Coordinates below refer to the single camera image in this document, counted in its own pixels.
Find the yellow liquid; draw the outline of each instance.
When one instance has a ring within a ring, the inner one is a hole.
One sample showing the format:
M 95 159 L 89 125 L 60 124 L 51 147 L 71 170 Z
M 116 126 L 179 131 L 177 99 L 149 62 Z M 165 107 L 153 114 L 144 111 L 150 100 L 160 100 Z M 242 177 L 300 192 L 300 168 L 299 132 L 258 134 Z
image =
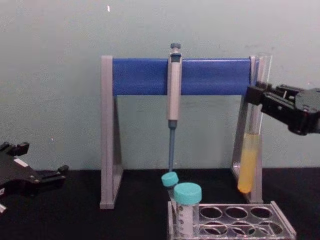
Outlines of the yellow liquid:
M 259 143 L 259 135 L 244 135 L 238 179 L 238 189 L 243 194 L 250 193 L 254 184 Z

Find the glass test tube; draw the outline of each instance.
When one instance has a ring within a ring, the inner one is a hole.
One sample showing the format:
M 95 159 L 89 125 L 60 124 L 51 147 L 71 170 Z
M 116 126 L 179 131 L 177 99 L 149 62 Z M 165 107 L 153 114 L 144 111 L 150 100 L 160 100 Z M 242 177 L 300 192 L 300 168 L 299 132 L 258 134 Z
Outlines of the glass test tube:
M 175 213 L 177 213 L 177 204 L 174 199 L 174 187 L 179 182 L 178 175 L 174 171 L 167 172 L 166 174 L 162 175 L 161 181 L 163 186 L 165 186 L 168 191 L 173 210 Z
M 180 236 L 196 237 L 199 234 L 199 202 L 202 189 L 198 184 L 185 182 L 174 187 L 176 201 L 176 227 Z
M 256 71 L 254 71 L 251 76 L 252 85 L 266 84 L 267 86 L 267 83 L 269 82 L 271 62 L 272 56 L 270 54 L 258 54 L 254 61 L 254 69 L 256 69 Z M 248 127 L 246 128 L 243 137 L 237 186 L 238 190 L 244 194 L 250 193 L 254 184 L 257 158 L 259 156 L 259 148 L 261 144 L 260 131 L 263 116 L 261 106 L 250 104 L 250 107 Z

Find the black table surface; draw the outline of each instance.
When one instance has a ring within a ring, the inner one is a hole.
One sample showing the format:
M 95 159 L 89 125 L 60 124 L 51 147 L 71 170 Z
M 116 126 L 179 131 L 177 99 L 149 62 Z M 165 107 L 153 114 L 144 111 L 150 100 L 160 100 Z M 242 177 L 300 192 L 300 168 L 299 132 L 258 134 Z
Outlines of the black table surface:
M 165 240 L 165 170 L 126 170 L 114 210 L 100 210 L 100 171 L 71 171 L 62 189 L 1 199 L 1 240 Z M 246 203 L 229 169 L 177 170 L 202 187 L 202 203 Z M 263 200 L 275 201 L 298 240 L 320 239 L 320 168 L 263 170 Z

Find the white label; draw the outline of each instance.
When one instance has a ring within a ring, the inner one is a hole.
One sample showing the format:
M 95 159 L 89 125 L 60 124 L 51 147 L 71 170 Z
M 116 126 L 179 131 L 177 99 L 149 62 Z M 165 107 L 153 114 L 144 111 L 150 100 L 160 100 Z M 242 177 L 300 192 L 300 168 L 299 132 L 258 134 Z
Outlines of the white label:
M 28 164 L 26 164 L 24 161 L 22 161 L 21 159 L 19 159 L 19 158 L 16 158 L 16 159 L 14 159 L 14 161 L 17 163 L 17 164 L 20 164 L 22 167 L 28 167 L 29 165 Z
M 178 228 L 179 232 L 185 235 L 192 235 L 193 228 L 193 206 L 179 206 Z

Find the pipette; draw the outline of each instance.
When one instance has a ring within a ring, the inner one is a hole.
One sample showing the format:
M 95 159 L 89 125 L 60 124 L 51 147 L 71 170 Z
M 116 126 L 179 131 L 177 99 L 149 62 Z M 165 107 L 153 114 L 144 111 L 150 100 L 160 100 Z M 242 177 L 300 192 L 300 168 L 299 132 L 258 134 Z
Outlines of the pipette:
M 170 129 L 169 139 L 169 172 L 173 170 L 175 152 L 175 130 L 178 124 L 181 97 L 182 56 L 179 53 L 181 45 L 172 43 L 172 52 L 168 58 L 167 76 L 167 119 Z

